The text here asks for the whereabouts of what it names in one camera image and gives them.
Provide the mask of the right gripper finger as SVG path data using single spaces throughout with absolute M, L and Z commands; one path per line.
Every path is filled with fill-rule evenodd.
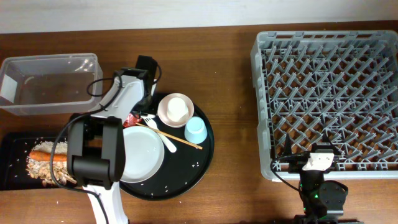
M 290 140 L 290 136 L 288 134 L 285 135 L 285 145 L 282 156 L 291 156 L 292 152 L 292 142 Z
M 328 137 L 326 131 L 324 130 L 322 132 L 322 142 L 326 144 L 326 148 L 327 149 L 332 149 L 334 155 L 340 156 L 341 152 L 339 151 L 339 149 L 332 143 L 332 141 L 330 140 L 330 138 Z

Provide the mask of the white tissue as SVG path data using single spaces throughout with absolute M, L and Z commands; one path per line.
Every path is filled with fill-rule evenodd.
M 141 114 L 141 118 L 142 119 L 154 119 L 156 117 L 156 115 L 154 115 L 154 114 L 147 114 L 147 113 L 142 113 Z

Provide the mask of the red snack wrapper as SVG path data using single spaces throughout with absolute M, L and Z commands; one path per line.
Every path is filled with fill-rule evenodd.
M 123 122 L 123 126 L 125 128 L 135 126 L 137 123 L 140 123 L 142 121 L 142 118 L 140 115 L 137 114 L 128 114 L 127 118 Z

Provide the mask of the light blue cup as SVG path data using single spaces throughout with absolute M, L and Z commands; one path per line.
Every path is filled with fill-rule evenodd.
M 201 144 L 207 138 L 207 128 L 204 120 L 193 116 L 185 125 L 184 136 L 188 142 Z

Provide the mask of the white dinner plate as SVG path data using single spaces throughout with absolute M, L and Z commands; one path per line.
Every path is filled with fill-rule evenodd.
M 156 132 L 142 126 L 123 129 L 126 161 L 121 181 L 139 183 L 151 178 L 164 160 L 164 144 Z

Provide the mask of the orange carrot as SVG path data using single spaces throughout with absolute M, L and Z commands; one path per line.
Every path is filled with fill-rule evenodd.
M 49 161 L 51 154 L 47 152 L 42 152 L 42 151 L 31 151 L 29 153 L 29 157 L 33 160 L 36 161 Z M 53 161 L 55 162 L 66 162 L 67 161 L 67 156 L 64 154 L 55 154 L 53 156 Z

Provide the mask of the rice and food scraps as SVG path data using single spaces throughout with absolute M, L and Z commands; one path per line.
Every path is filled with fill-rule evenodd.
M 34 146 L 31 151 L 42 151 L 42 152 L 51 153 L 52 147 L 53 147 L 52 141 L 44 141 Z M 54 155 L 55 154 L 67 155 L 67 147 L 68 144 L 66 141 L 59 142 L 56 145 Z M 55 185 L 55 182 L 52 180 L 52 176 L 50 174 L 50 161 L 36 161 L 31 159 L 28 155 L 26 171 L 29 173 L 31 178 L 41 179 L 42 185 L 44 187 Z M 76 180 L 67 171 L 67 162 L 53 161 L 53 174 L 56 180 L 62 185 L 77 184 Z

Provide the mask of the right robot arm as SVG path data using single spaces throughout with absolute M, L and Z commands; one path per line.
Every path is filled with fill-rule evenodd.
M 312 144 L 310 151 L 301 154 L 292 152 L 292 141 L 287 136 L 281 160 L 289 164 L 289 172 L 298 173 L 297 187 L 303 202 L 303 215 L 296 215 L 293 222 L 338 223 L 344 214 L 343 206 L 348 187 L 335 180 L 325 180 L 325 174 L 336 166 L 341 152 L 326 134 Z

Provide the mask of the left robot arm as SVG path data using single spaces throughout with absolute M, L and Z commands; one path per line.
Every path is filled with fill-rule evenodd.
M 97 223 L 129 221 L 119 188 L 126 162 L 123 123 L 130 113 L 148 109 L 160 77 L 157 61 L 140 55 L 134 68 L 114 72 L 97 106 L 74 114 L 67 124 L 67 170 L 88 194 Z

